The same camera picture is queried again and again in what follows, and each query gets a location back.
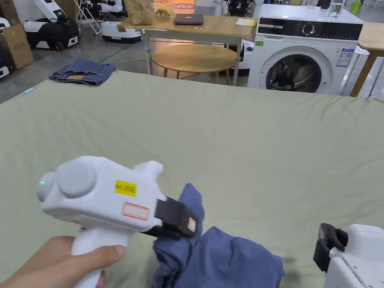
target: hand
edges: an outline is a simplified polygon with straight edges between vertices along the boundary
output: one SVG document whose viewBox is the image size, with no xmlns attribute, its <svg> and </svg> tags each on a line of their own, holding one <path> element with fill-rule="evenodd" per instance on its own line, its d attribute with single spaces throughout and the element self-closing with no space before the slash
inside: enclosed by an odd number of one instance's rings
<svg viewBox="0 0 384 288">
<path fill-rule="evenodd" d="M 125 255 L 125 247 L 103 246 L 93 252 L 73 256 L 74 237 L 59 236 L 48 240 L 1 288 L 73 288 L 85 275 L 106 268 Z M 105 279 L 103 271 L 97 288 Z"/>
</svg>

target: blue cloth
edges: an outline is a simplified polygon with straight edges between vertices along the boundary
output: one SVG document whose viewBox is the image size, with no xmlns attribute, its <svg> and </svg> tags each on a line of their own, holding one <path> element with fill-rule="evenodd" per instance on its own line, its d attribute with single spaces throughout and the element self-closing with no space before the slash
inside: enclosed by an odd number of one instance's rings
<svg viewBox="0 0 384 288">
<path fill-rule="evenodd" d="M 278 288 L 285 274 L 280 257 L 216 227 L 201 236 L 202 197 L 192 184 L 184 187 L 179 201 L 197 217 L 197 235 L 180 240 L 159 237 L 154 242 L 160 264 L 154 288 Z"/>
<path fill-rule="evenodd" d="M 99 64 L 85 59 L 75 59 L 72 63 L 53 73 L 49 78 L 58 82 L 99 86 L 103 84 L 115 70 L 116 67 L 114 65 Z M 77 77 L 77 79 L 70 79 L 70 76 L 82 76 L 82 78 Z"/>
</svg>

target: cardboard box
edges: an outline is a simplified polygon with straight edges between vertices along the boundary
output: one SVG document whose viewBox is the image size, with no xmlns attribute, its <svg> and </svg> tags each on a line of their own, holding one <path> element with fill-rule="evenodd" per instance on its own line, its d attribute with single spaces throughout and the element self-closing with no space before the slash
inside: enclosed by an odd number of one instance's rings
<svg viewBox="0 0 384 288">
<path fill-rule="evenodd" d="M 7 19 L 11 26 L 20 24 L 20 19 L 12 0 L 0 0 L 0 17 Z"/>
<path fill-rule="evenodd" d="M 11 53 L 16 69 L 35 61 L 26 39 L 23 24 L 3 28 L 0 33 L 0 42 Z"/>
</svg>

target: gray round knob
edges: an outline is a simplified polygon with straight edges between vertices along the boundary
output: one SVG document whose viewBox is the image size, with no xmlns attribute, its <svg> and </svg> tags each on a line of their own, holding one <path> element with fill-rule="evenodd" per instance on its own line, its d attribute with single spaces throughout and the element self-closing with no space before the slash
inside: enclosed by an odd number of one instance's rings
<svg viewBox="0 0 384 288">
<path fill-rule="evenodd" d="M 41 202 L 44 202 L 45 199 L 48 197 L 48 194 L 51 191 L 51 188 L 53 183 L 55 182 L 55 179 L 56 179 L 55 172 L 48 172 L 41 177 L 39 188 L 37 190 L 37 198 Z"/>
<path fill-rule="evenodd" d="M 306 23 L 303 25 L 303 28 L 301 29 L 301 32 L 305 35 L 305 36 L 309 36 L 309 35 L 312 35 L 313 32 L 314 32 L 314 25 L 310 22 Z"/>
<path fill-rule="evenodd" d="M 92 191 L 96 178 L 96 171 L 89 164 L 70 161 L 58 168 L 57 186 L 66 197 L 77 198 Z"/>
</svg>

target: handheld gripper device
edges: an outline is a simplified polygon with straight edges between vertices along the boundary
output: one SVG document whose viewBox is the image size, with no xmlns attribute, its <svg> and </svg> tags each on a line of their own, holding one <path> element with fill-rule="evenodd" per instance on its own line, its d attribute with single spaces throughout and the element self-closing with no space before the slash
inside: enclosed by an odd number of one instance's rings
<svg viewBox="0 0 384 288">
<path fill-rule="evenodd" d="M 164 196 L 156 183 L 162 170 L 155 161 L 131 170 L 103 157 L 82 156 L 46 173 L 37 195 L 43 212 L 80 224 L 72 255 L 106 245 L 127 247 L 135 232 L 194 237 L 196 217 L 183 203 Z M 100 273 L 88 274 L 76 288 L 95 288 Z"/>
</svg>

